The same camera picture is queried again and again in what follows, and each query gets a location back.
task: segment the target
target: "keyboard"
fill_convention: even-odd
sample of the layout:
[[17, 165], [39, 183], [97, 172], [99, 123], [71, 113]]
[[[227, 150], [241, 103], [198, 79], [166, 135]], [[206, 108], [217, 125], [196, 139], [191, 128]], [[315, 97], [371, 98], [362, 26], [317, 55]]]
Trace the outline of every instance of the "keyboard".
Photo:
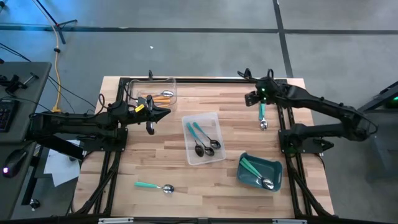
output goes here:
[[11, 127], [12, 119], [18, 109], [17, 100], [0, 101], [0, 133], [8, 132]]

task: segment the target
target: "gray floor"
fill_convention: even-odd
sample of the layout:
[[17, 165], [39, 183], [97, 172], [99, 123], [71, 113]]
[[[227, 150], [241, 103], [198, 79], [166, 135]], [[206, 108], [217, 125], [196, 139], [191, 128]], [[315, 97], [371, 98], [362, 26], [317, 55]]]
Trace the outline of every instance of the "gray floor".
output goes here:
[[[78, 19], [79, 26], [277, 28], [272, 0], [43, 3], [59, 22]], [[286, 29], [398, 29], [397, 1], [279, 0], [279, 4]], [[0, 12], [0, 22], [47, 23], [31, 1], [8, 0], [7, 5]], [[273, 68], [277, 77], [285, 77], [278, 34], [66, 32], [65, 38], [59, 61], [62, 85], [93, 103], [103, 76], [147, 75], [148, 69], [155, 75], [233, 77], [237, 70], [250, 67], [261, 77]], [[304, 78], [314, 95], [358, 107], [398, 80], [398, 35], [287, 35], [286, 39], [293, 75]], [[53, 62], [52, 32], [3, 30], [0, 42], [31, 60]], [[22, 60], [4, 51], [0, 56]], [[55, 97], [54, 87], [47, 85], [40, 102], [52, 107]], [[71, 103], [76, 112], [90, 108], [76, 99]], [[61, 106], [70, 110], [64, 101]], [[334, 122], [318, 113], [313, 118], [315, 124]], [[398, 182], [365, 181], [373, 161], [368, 142], [333, 142], [336, 146], [325, 153], [325, 164], [335, 213], [396, 223]], [[17, 207], [14, 218], [65, 214], [74, 185], [71, 181], [55, 189], [51, 181], [43, 181], [35, 192], [42, 207], [36, 212]]]

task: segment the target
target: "spoon head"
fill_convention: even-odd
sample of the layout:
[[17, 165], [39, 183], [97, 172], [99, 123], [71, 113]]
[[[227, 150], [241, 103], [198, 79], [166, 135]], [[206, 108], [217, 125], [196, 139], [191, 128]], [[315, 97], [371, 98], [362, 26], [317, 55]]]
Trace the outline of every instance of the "spoon head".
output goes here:
[[261, 120], [260, 122], [260, 129], [261, 131], [265, 131], [268, 128], [268, 122], [266, 120]]
[[270, 189], [270, 190], [274, 189], [274, 183], [270, 179], [262, 178], [261, 182], [262, 182], [262, 187], [264, 187], [265, 189]]
[[170, 91], [170, 90], [164, 90], [162, 93], [161, 93], [161, 95], [164, 95], [164, 96], [174, 96], [174, 93], [172, 92], [172, 91]]
[[199, 157], [202, 157], [203, 155], [204, 155], [204, 150], [203, 150], [203, 148], [200, 146], [200, 145], [196, 145], [195, 146], [195, 153], [199, 156]]
[[221, 144], [217, 140], [210, 140], [210, 144], [215, 149], [221, 148]]
[[169, 194], [169, 193], [173, 193], [174, 191], [174, 187], [171, 186], [170, 184], [166, 184], [165, 186], [162, 187], [163, 192]]
[[207, 156], [214, 156], [214, 150], [210, 147], [205, 148], [205, 153]]

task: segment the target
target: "teal dish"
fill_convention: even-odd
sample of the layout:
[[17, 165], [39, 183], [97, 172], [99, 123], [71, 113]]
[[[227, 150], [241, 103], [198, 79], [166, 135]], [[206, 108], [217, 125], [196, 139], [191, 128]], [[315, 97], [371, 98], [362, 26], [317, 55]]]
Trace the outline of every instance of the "teal dish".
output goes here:
[[[274, 188], [270, 191], [276, 192], [280, 189], [280, 186], [282, 185], [283, 167], [279, 161], [272, 162], [266, 159], [250, 156], [247, 153], [243, 153], [239, 158], [239, 161], [242, 158], [246, 158], [264, 178], [273, 181]], [[241, 164], [238, 165], [236, 177], [244, 184], [265, 189], [261, 184], [261, 180], [246, 170]]]

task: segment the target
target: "wooden table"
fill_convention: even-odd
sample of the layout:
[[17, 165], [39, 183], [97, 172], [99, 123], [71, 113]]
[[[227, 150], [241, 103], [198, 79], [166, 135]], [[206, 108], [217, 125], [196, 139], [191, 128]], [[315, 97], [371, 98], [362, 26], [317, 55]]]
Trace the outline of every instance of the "wooden table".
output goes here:
[[[106, 103], [116, 98], [120, 77], [104, 77], [101, 93]], [[304, 87], [301, 78], [289, 84]], [[267, 131], [259, 130], [258, 106], [246, 107], [244, 94], [253, 84], [178, 83], [178, 105], [155, 126], [155, 135], [145, 125], [130, 125], [126, 150], [122, 153], [116, 183], [112, 216], [125, 217], [224, 217], [293, 218], [293, 206], [284, 155], [280, 153], [277, 131], [280, 129], [276, 106], [266, 109]], [[226, 159], [190, 166], [185, 153], [181, 118], [185, 115], [216, 111], [226, 149]], [[308, 109], [294, 109], [296, 123], [313, 125]], [[278, 192], [255, 189], [236, 178], [239, 156], [243, 152], [284, 166], [282, 188]], [[100, 179], [103, 152], [94, 152], [81, 167], [75, 191], [79, 209], [93, 193]], [[328, 184], [321, 160], [303, 154], [308, 188], [324, 208], [333, 213]], [[172, 184], [173, 194], [135, 187], [135, 181], [157, 185]], [[300, 208], [304, 211], [299, 187]], [[104, 191], [106, 201], [108, 189]]]

